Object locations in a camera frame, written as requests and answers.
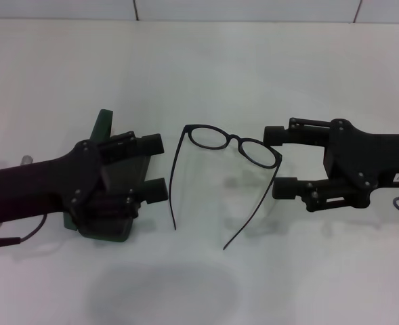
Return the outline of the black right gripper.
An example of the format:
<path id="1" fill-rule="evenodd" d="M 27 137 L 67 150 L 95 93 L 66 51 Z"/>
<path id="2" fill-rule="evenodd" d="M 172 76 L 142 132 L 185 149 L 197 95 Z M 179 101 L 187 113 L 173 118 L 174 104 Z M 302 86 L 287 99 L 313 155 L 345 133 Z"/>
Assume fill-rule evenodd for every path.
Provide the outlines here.
<path id="1" fill-rule="evenodd" d="M 329 179 L 278 177 L 273 198 L 295 200 L 299 196 L 311 213 L 367 208 L 374 190 L 399 188 L 399 134 L 367 133 L 347 120 L 334 119 L 329 125 L 323 163 Z"/>

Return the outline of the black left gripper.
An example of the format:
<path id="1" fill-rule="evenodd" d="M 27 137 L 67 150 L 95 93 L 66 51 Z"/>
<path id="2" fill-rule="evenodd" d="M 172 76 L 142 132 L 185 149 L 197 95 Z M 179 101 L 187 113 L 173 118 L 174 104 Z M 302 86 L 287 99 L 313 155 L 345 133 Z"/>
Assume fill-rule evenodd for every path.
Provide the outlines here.
<path id="1" fill-rule="evenodd" d="M 60 158 L 0 169 L 0 223 L 71 212 L 106 188 L 98 146 L 78 142 Z"/>

